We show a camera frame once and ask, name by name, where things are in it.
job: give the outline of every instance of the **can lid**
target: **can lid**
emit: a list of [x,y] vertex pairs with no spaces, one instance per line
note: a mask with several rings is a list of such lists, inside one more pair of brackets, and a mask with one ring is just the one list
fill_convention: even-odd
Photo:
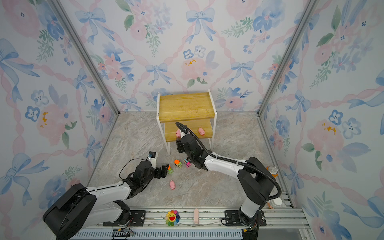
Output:
[[275,199],[272,199],[272,201],[276,204],[276,205],[278,205],[278,206],[280,206],[281,204],[283,204],[283,201],[281,200],[281,198],[275,198]]
[[267,169],[272,175],[276,175],[279,172],[279,169],[275,166],[268,166]]

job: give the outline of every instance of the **blue bow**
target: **blue bow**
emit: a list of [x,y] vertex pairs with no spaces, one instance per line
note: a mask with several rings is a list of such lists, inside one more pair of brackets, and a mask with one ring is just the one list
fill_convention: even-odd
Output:
[[[379,75],[376,77],[376,83],[378,85],[384,86],[384,70],[382,70]],[[366,104],[370,107],[377,107],[384,103],[384,91],[379,93],[376,97],[372,98],[368,102],[364,102],[361,99],[352,99],[348,101],[351,103],[349,108],[354,108],[363,104]],[[384,134],[384,115],[381,118],[381,126],[380,126],[380,135]]]
[[96,142],[95,138],[91,135],[90,138],[89,138],[89,144],[88,144],[87,148],[84,150],[84,153],[83,153],[83,156],[86,157],[86,158],[88,158],[89,153],[92,154],[92,156],[93,156],[93,166],[95,166],[95,164],[96,164],[96,159],[95,159],[96,153],[95,153],[94,149],[98,149],[98,148],[103,147],[102,145],[100,145],[100,141],[98,143],[96,143],[96,145],[93,145],[93,144],[95,144],[95,142]]
[[298,101],[293,107],[291,106],[285,106],[285,107],[286,107],[286,111],[288,111],[289,109],[296,110],[296,108],[298,108],[297,114],[296,114],[296,125],[297,125],[297,121],[301,122],[301,107],[303,107],[304,112],[307,111],[311,107],[311,101],[305,99],[303,97],[303,93],[300,90],[296,91],[295,98]]
[[84,104],[88,103],[87,88],[85,87],[85,85],[87,85],[90,88],[95,88],[92,85],[93,81],[89,81],[89,82],[84,81],[84,79],[86,78],[87,78],[87,74],[85,74],[84,69],[80,68],[79,75],[77,76],[77,78],[73,80],[73,86],[76,89],[79,89],[79,87],[81,86],[81,88],[84,90]]
[[39,164],[35,166],[22,170],[31,162],[31,158],[28,157],[25,153],[18,153],[12,160],[12,168],[7,171],[7,174],[4,177],[0,177],[0,194],[5,194],[12,185],[12,180],[17,184],[21,185],[25,188],[25,192],[23,194],[23,206],[25,206],[27,200],[32,200],[31,196],[28,192],[29,187],[29,179],[24,176],[15,176],[16,174],[31,174],[44,171],[49,167],[43,167],[44,160],[42,160]]
[[150,81],[148,83],[148,85],[151,85],[153,86],[153,83],[159,79],[159,74],[160,76],[164,79],[164,81],[166,81],[168,84],[170,84],[170,82],[168,80],[170,80],[171,78],[170,77],[167,77],[166,75],[164,75],[162,72],[168,72],[168,67],[165,63],[162,63],[160,64],[159,66],[153,66],[153,65],[147,65],[145,66],[145,69],[147,70],[147,72],[151,73],[153,72],[154,75],[155,75],[155,79],[153,79],[152,81]]
[[[213,22],[214,17],[215,17],[215,10],[213,8],[208,8],[207,10],[205,10],[203,12],[197,12],[195,10],[188,11],[187,12],[187,21],[189,23],[193,23],[194,21],[196,21],[196,28],[195,28],[195,33],[193,35],[190,35],[185,40],[185,42],[189,42],[189,44],[191,44],[193,37],[200,33],[201,26],[200,26],[200,20],[199,19],[211,23],[211,22]],[[203,25],[204,32],[208,36],[208,38],[211,39],[211,41],[213,41],[211,34],[215,34],[216,32],[214,30],[210,29],[204,21],[201,21],[201,25]]]
[[141,107],[138,107],[136,106],[135,104],[137,104],[137,100],[136,98],[129,98],[129,99],[119,99],[119,102],[122,103],[122,104],[127,104],[127,109],[126,111],[128,111],[129,109],[131,109],[131,107],[133,107],[134,109],[138,110],[138,111],[141,111]]
[[291,187],[291,194],[295,194],[296,195],[296,185],[297,185],[297,188],[298,189],[301,189],[304,187],[304,182],[303,180],[299,177],[299,175],[297,174],[296,172],[296,168],[294,166],[293,163],[291,163],[289,165],[289,169],[291,170],[291,174],[290,175],[287,175],[284,171],[283,171],[283,174],[284,176],[286,176],[289,180],[292,180],[293,178],[295,178],[295,180],[292,182],[292,187]]
[[32,72],[33,64],[18,64],[14,63],[12,61],[9,61],[7,59],[12,58],[18,58],[19,54],[16,52],[15,48],[12,46],[12,44],[7,39],[0,39],[0,67],[3,69],[3,71],[10,77],[10,79],[13,81],[15,86],[12,89],[12,100],[15,103],[16,99],[23,100],[19,89],[17,88],[17,84],[19,83],[19,77],[15,73],[15,71],[9,67],[8,65],[5,65],[2,63],[4,60],[6,63],[11,65],[12,67],[16,68],[19,71],[22,71],[23,73],[26,73],[31,76],[40,77],[38,74]]
[[87,13],[84,11],[76,11],[75,15],[81,23],[86,23],[89,21],[89,25],[91,26],[91,30],[92,30],[92,35],[88,37],[88,40],[87,40],[88,43],[91,42],[93,44],[93,38],[98,33],[96,25],[100,28],[100,30],[105,35],[107,35],[107,37],[115,41],[115,39],[111,36],[111,34],[114,34],[115,32],[106,29],[100,23],[97,22],[97,21],[102,23],[106,22],[104,12],[100,8],[95,8],[93,12],[87,12]]
[[236,73],[236,76],[234,78],[231,78],[227,81],[227,83],[231,83],[235,78],[238,78],[241,74],[241,69],[243,69],[243,76],[245,78],[245,80],[247,82],[249,82],[249,78],[252,77],[251,75],[249,75],[245,70],[251,70],[253,68],[253,64],[254,62],[253,61],[249,61],[247,63],[232,63],[231,65],[231,69],[232,70],[236,70],[237,69],[237,73]]

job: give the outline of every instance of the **wall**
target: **wall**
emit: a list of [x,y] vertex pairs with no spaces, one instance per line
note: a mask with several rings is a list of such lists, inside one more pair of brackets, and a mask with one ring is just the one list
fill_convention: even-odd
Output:
[[209,88],[219,111],[255,111],[307,0],[61,3],[121,110]]
[[267,107],[273,151],[317,240],[384,239],[383,11],[380,0],[320,0]]
[[87,184],[115,116],[44,1],[0,6],[0,239],[52,239],[44,212]]

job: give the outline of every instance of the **wooden shelf top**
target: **wooden shelf top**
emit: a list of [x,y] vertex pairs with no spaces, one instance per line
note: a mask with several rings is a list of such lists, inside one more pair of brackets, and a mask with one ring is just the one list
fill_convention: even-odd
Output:
[[[200,139],[201,138],[212,138],[213,130],[211,122],[209,119],[200,119],[200,120],[190,120],[190,121],[180,121],[180,123],[187,125]],[[205,135],[201,136],[199,134],[199,127],[204,129]],[[176,141],[176,131],[179,128],[176,126],[175,122],[166,122],[165,123],[165,138],[167,142]]]
[[215,117],[209,93],[160,96],[160,122],[179,122]]

